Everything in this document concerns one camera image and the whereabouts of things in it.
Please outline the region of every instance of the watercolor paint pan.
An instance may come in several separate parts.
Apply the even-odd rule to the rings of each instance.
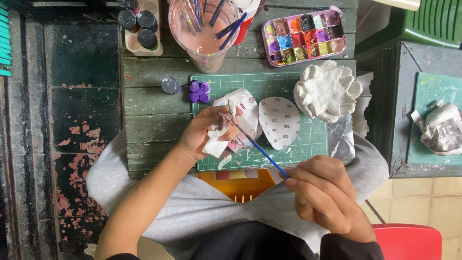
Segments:
[[[282,67],[342,53],[347,42],[340,17],[329,9],[267,21],[261,32],[268,62]]]

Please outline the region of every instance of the cutting mat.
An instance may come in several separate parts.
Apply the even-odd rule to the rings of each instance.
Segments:
[[[199,102],[192,104],[193,116],[195,117],[201,109],[212,106],[215,99],[242,87],[247,89],[257,102],[268,97],[283,97],[295,104],[293,89],[299,79],[300,72],[192,75],[190,80],[208,82],[211,88],[208,104]],[[315,155],[327,155],[328,153],[326,123],[317,118],[311,119],[300,110],[299,113],[301,117],[300,132],[295,141],[288,147],[282,150],[273,149],[265,134],[256,140],[258,145],[281,167],[290,166]],[[220,161],[230,154],[232,160],[221,170],[275,168],[257,148],[253,147],[239,154],[235,154],[227,148],[220,158],[209,155],[197,162],[197,170],[200,172],[217,171]]]
[[[437,99],[455,104],[462,108],[462,78],[440,74],[419,72],[415,88],[414,109],[422,118],[431,112],[428,107]],[[432,153],[421,141],[422,133],[415,123],[412,124],[411,140],[407,154],[408,163],[462,165],[462,154],[439,156]]]

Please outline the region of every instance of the person's left hand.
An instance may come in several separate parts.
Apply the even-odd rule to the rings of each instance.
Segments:
[[[180,141],[178,141],[178,146],[190,154],[193,160],[202,160],[208,156],[208,154],[202,152],[202,148],[204,148],[209,139],[207,135],[207,127],[218,123],[219,112],[223,114],[228,113],[228,106],[221,105],[202,109],[199,114],[191,120],[181,135]],[[236,116],[240,115],[242,115],[242,111],[236,107]],[[218,140],[230,141],[236,136],[236,134],[237,128],[234,125],[231,125],[228,131],[219,137]]]

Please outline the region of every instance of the lid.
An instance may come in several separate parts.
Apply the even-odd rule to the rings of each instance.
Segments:
[[[136,28],[136,16],[130,10],[124,9],[120,11],[117,19],[124,29],[132,30],[133,28]]]
[[[138,5],[137,0],[117,0],[117,3],[125,9],[135,8]]]
[[[178,81],[174,77],[165,77],[161,83],[162,89],[168,94],[176,94],[180,87]]]
[[[143,28],[151,28],[157,24],[156,17],[148,10],[143,10],[136,15],[138,24]]]
[[[241,15],[247,12],[247,17],[244,20],[247,21],[248,19],[252,18],[257,12],[260,0],[234,0],[234,3],[237,5],[237,7],[239,7],[239,12],[241,13]]]
[[[144,48],[151,50],[154,49],[157,45],[157,37],[151,30],[142,29],[140,32],[138,32],[138,42]]]

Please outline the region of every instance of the green plastic chair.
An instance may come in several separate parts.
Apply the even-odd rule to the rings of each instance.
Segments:
[[[413,12],[397,7],[389,24],[355,46],[355,55],[392,46],[399,41],[458,49],[462,38],[462,0],[422,0]]]

